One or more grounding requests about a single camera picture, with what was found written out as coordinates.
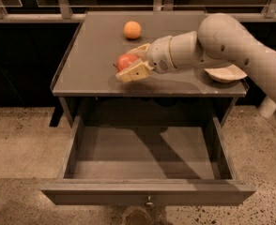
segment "speckled floor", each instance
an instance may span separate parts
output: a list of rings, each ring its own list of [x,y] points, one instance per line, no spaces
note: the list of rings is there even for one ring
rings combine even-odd
[[[63,117],[48,127],[52,108],[0,108],[1,224],[125,224],[135,210],[154,225],[276,224],[276,113],[261,117],[253,106],[236,106],[223,127],[240,179],[257,191],[238,207],[55,206],[39,190],[53,181],[69,139]]]

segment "concrete floor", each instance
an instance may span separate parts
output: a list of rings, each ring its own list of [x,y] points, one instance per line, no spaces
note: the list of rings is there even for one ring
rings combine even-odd
[[[55,206],[40,191],[62,165],[70,128],[65,117],[49,127],[52,108],[0,108],[1,224],[125,224],[138,209],[152,224],[276,224],[276,113],[236,106],[223,127],[241,180],[257,187],[237,207]]]

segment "drawer knob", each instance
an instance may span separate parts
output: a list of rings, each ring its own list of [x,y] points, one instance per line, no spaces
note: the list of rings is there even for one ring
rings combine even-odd
[[[154,203],[150,200],[150,196],[147,196],[147,202],[146,202],[147,207],[153,207]]]

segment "white cylinder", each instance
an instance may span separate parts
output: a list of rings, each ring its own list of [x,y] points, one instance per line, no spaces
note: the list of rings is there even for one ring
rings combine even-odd
[[[260,106],[258,107],[258,112],[265,118],[270,118],[276,111],[276,103],[266,96]]]

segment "open drawer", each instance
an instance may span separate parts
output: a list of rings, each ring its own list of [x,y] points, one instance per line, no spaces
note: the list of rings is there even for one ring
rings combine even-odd
[[[239,205],[238,181],[208,98],[83,98],[55,204]]]

